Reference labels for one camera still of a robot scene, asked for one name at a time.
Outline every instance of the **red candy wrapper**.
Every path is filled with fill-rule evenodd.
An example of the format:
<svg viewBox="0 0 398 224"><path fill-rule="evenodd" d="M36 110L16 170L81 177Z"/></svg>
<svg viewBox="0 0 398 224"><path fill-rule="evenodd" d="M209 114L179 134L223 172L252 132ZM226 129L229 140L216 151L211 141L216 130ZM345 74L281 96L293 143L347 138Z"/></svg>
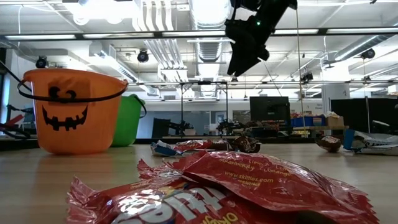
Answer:
<svg viewBox="0 0 398 224"><path fill-rule="evenodd" d="M337 223L379 223L364 192L276 157L203 151L172 167L194 181L220 184L269 210L313 211Z"/></svg>
<svg viewBox="0 0 398 224"><path fill-rule="evenodd" d="M167 166L138 165L141 182L97 192L74 178L67 223L91 224L294 224L229 190L216 190L180 177Z"/></svg>
<svg viewBox="0 0 398 224"><path fill-rule="evenodd" d="M212 144L211 140L189 140L176 143L173 149L181 152L194 149L208 149Z"/></svg>

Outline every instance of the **green bucket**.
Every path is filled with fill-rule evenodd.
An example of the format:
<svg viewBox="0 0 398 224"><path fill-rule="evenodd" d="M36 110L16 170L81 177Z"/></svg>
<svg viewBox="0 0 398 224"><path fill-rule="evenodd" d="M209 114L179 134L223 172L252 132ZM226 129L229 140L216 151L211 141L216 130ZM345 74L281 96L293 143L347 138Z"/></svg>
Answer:
<svg viewBox="0 0 398 224"><path fill-rule="evenodd" d="M135 94L122 96L111 147L126 147L136 141L139 120L147 114L144 105L145 101ZM144 116L140 116L141 107L145 111Z"/></svg>

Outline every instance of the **orange jack-o-lantern bucket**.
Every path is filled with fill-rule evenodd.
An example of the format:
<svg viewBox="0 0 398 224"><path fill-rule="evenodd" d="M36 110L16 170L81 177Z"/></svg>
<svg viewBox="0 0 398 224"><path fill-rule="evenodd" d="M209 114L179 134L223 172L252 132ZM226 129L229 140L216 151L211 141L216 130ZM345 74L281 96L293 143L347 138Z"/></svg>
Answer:
<svg viewBox="0 0 398 224"><path fill-rule="evenodd" d="M31 82L32 95L20 91ZM19 93L34 100L39 146L54 154L91 154L110 147L127 82L63 68L25 73Z"/></svg>

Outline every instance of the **black bucket handle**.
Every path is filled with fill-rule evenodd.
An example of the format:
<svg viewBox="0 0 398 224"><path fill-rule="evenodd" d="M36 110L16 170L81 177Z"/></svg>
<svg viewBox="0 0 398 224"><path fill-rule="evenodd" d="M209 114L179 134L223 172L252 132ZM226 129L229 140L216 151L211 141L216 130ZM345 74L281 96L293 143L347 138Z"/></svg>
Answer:
<svg viewBox="0 0 398 224"><path fill-rule="evenodd" d="M24 93L21 91L20 87L26 82L26 80L22 80L20 83L18 83L18 92L22 96L33 99L33 100L40 100L40 101L48 101L48 102L57 102L57 103L92 103L92 102L99 102L99 101L104 101L104 100L110 100L112 98L115 98L117 96L122 95L128 87L128 83L126 83L126 86L119 92L109 95L109 96L103 96L103 97L97 97L97 98L54 98L54 97L48 97L48 96L34 96L30 95L27 93Z"/></svg>
<svg viewBox="0 0 398 224"><path fill-rule="evenodd" d="M138 96L134 96L134 97L135 97L135 99L138 101L138 103L141 104L142 108L143 108L144 111L145 111L145 114L144 114L143 116L140 116L140 117L139 117L139 118L141 119L141 118L147 116L147 108L146 108L145 105L141 102L141 99L138 98Z"/></svg>

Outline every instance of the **cardboard box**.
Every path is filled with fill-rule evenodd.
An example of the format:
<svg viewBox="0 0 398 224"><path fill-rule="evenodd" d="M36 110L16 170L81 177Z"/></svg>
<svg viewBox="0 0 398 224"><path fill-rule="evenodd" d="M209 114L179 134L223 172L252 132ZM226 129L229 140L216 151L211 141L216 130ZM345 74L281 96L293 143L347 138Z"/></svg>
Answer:
<svg viewBox="0 0 398 224"><path fill-rule="evenodd" d="M340 116L338 118L330 116L326 118L327 126L344 126L344 117Z"/></svg>

